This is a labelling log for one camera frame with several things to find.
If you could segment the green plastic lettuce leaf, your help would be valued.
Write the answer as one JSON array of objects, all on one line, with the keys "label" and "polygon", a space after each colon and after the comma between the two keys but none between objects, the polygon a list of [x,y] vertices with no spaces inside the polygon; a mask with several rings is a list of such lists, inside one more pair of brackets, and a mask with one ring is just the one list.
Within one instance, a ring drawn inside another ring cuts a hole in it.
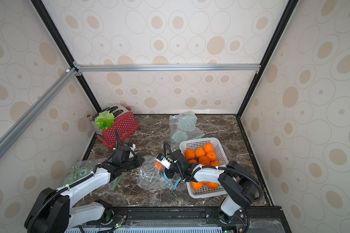
[{"label": "green plastic lettuce leaf", "polygon": [[114,122],[115,117],[109,110],[99,113],[95,118],[95,124],[101,131],[109,129]]}]

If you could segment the aluminium left side bar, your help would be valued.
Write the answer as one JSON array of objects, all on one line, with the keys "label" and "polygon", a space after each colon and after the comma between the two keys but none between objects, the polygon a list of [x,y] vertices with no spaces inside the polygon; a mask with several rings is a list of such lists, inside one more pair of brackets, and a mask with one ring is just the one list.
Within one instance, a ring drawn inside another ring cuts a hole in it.
[{"label": "aluminium left side bar", "polygon": [[76,76],[76,68],[71,68],[65,72],[36,102],[32,105],[21,118],[0,138],[0,159],[18,140],[23,132],[34,122],[42,113],[48,104],[55,98],[58,92],[67,84],[67,82]]}]

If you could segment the twelfth orange fruit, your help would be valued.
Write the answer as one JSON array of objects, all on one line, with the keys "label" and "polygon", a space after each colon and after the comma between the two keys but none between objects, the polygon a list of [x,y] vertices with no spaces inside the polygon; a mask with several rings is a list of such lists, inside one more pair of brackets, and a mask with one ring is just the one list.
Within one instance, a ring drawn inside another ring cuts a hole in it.
[{"label": "twelfth orange fruit", "polygon": [[162,165],[160,162],[155,162],[155,170],[156,171],[162,171],[164,169],[164,165]]}]

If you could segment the black left corner post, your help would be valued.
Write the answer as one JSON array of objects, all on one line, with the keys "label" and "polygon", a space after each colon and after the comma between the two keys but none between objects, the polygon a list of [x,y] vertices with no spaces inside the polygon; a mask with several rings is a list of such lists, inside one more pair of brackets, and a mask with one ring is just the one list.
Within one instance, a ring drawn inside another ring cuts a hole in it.
[{"label": "black left corner post", "polygon": [[102,109],[95,98],[94,94],[92,93],[86,79],[84,78],[83,74],[79,71],[79,69],[75,66],[75,59],[73,55],[71,54],[67,44],[65,43],[64,38],[60,34],[57,26],[55,25],[54,21],[52,20],[50,14],[48,13],[48,10],[46,9],[46,6],[42,1],[36,1],[31,0],[30,3],[34,7],[35,11],[39,15],[40,19],[44,23],[47,31],[50,33],[51,37],[53,38],[54,42],[56,43],[58,49],[60,50],[61,54],[65,58],[67,64],[70,68],[75,68],[77,71],[76,78],[81,85],[85,95],[87,96],[87,99],[93,106],[96,112],[100,112]]}]

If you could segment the black corner frame post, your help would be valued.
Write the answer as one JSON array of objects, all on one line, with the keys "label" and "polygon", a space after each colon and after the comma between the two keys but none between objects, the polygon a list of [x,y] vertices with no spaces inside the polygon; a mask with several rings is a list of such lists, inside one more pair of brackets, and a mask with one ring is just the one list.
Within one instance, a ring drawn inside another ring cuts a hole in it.
[{"label": "black corner frame post", "polygon": [[281,36],[283,35],[285,29],[286,29],[286,26],[290,20],[290,18],[292,17],[292,14],[293,12],[295,11],[295,8],[297,7],[297,4],[299,3],[300,1],[299,0],[289,0],[284,11],[283,11],[283,14],[282,16],[280,17],[280,20],[279,20],[279,23],[273,33],[273,36],[268,44],[268,47],[266,48],[266,51],[262,57],[262,61],[260,62],[260,69],[259,71],[255,74],[250,86],[249,86],[249,89],[243,99],[243,102],[242,102],[242,105],[236,115],[236,118],[237,119],[241,119],[245,109],[247,108],[247,105],[263,75],[263,72],[265,71],[276,47],[277,47],[277,44],[279,43],[279,40],[281,38]]}]

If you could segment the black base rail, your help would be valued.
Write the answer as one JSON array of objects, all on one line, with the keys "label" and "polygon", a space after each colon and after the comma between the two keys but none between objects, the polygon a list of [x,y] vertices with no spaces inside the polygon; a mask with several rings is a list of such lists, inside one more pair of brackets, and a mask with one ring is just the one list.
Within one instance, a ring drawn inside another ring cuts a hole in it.
[{"label": "black base rail", "polygon": [[218,207],[102,207],[88,205],[70,212],[60,233],[289,233],[282,208],[253,206],[223,217]]}]

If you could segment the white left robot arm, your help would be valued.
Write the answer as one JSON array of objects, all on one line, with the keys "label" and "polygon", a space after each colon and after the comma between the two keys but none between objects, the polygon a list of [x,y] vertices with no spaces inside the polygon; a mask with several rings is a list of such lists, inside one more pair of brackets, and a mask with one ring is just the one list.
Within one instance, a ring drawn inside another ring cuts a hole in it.
[{"label": "white left robot arm", "polygon": [[26,230],[29,233],[63,233],[83,223],[105,219],[112,213],[110,204],[104,201],[79,207],[75,204],[122,173],[139,168],[145,159],[134,149],[134,145],[120,145],[110,158],[93,167],[86,177],[58,189],[41,191],[25,220]]}]

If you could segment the aluminium rear cross bar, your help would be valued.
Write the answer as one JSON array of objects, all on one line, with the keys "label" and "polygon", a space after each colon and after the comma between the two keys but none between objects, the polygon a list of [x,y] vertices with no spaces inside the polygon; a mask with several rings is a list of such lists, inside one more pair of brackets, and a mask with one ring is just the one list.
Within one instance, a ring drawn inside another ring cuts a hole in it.
[{"label": "aluminium rear cross bar", "polygon": [[139,71],[259,71],[259,64],[76,65],[81,72]]}]

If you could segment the red polka-dot toaster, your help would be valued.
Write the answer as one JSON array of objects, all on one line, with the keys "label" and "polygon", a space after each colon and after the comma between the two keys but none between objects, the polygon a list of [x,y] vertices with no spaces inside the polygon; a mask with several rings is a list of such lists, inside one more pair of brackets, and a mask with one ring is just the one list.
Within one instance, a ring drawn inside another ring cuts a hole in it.
[{"label": "red polka-dot toaster", "polygon": [[130,135],[136,132],[140,125],[136,121],[133,113],[130,112],[131,108],[124,107],[120,104],[107,107],[102,112],[109,110],[115,117],[114,124],[106,130],[101,131],[95,124],[95,118],[99,115],[87,113],[87,119],[91,122],[94,131],[97,134],[97,138],[106,145],[109,149],[116,147],[116,135],[115,129],[117,129],[118,136],[121,142],[127,139]]}]

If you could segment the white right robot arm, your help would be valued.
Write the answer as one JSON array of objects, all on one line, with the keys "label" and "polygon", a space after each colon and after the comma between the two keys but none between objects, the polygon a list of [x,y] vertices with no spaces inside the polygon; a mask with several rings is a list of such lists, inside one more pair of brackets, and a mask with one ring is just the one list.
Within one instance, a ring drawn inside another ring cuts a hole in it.
[{"label": "white right robot arm", "polygon": [[191,164],[178,150],[159,153],[156,161],[164,166],[164,174],[168,178],[179,174],[185,182],[210,182],[223,187],[228,196],[219,207],[221,216],[232,217],[237,211],[248,209],[263,198],[259,181],[237,162],[230,161],[222,166]]}]

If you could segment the blue-seal zip-top bag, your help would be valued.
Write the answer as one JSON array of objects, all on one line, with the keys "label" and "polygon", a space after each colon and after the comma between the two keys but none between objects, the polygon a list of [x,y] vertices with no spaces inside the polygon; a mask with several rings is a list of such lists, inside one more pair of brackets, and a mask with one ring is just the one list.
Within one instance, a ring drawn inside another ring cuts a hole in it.
[{"label": "blue-seal zip-top bag", "polygon": [[144,162],[138,168],[139,176],[137,178],[137,185],[145,190],[175,190],[181,182],[181,177],[176,174],[172,179],[167,178],[164,171],[165,168],[162,171],[155,170],[155,157],[148,155],[144,156]]}]

